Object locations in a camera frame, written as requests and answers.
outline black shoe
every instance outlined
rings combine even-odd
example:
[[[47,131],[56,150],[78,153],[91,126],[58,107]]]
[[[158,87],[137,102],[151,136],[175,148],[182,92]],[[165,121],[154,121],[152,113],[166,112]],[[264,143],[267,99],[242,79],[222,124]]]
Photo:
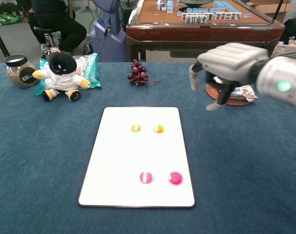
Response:
[[[45,91],[42,92],[41,96],[42,96],[42,98],[43,98],[45,101],[50,101],[50,100],[49,100],[49,96],[46,94]]]
[[[75,91],[71,94],[70,96],[70,100],[71,101],[77,101],[80,98],[80,92],[79,91]]]

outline cardboard box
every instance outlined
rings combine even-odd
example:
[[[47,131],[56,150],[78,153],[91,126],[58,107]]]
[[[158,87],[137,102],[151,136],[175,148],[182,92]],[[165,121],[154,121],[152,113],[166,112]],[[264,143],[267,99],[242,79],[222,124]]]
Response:
[[[256,10],[268,15],[271,18],[274,17],[276,9],[278,7],[278,4],[262,4],[262,5],[255,4],[255,5],[256,5],[256,8],[255,8]],[[276,20],[281,22],[285,18],[285,15],[287,14],[287,12],[290,12],[290,11],[293,11],[293,7],[290,3],[282,4]]]

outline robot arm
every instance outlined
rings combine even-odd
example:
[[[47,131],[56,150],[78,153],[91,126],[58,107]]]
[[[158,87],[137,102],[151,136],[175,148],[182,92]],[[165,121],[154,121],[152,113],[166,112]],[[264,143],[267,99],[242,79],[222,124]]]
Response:
[[[189,78],[192,89],[197,89],[197,74],[202,69],[206,71],[206,82],[221,91],[218,100],[208,105],[207,110],[216,110],[223,106],[235,87],[255,83],[261,93],[296,106],[294,58],[269,59],[266,49],[228,43],[200,54],[197,63],[190,66]],[[215,82],[214,76],[218,76],[223,84]]]

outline woven coaster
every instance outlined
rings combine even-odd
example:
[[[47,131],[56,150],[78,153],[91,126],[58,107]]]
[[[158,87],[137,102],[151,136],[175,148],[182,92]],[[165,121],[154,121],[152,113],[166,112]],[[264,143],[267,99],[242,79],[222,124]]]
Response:
[[[217,99],[219,96],[220,91],[215,89],[212,85],[210,84],[206,84],[206,92],[208,93],[208,95],[213,98],[213,99]],[[234,98],[230,98],[228,99],[228,101],[226,102],[227,105],[231,105],[231,106],[245,106],[250,104],[251,102],[249,102],[248,100],[244,99],[244,100],[238,100],[238,99],[234,99]]]

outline plush toy face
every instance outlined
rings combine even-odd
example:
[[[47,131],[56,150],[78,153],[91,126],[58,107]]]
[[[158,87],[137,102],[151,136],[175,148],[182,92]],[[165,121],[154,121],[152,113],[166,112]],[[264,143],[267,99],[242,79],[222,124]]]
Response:
[[[77,64],[69,53],[58,51],[50,55],[49,68],[54,74],[61,76],[76,71]]]

